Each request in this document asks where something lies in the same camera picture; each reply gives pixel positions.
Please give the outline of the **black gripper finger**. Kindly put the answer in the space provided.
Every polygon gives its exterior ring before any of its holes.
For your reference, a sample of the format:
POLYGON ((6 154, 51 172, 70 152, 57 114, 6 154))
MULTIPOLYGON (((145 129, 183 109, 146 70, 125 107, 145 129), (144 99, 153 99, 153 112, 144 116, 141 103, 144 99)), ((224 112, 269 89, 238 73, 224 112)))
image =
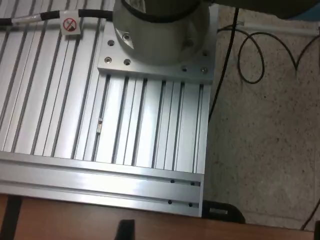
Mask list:
POLYGON ((135 240, 134 219, 122 219, 119 221, 115 240, 135 240))

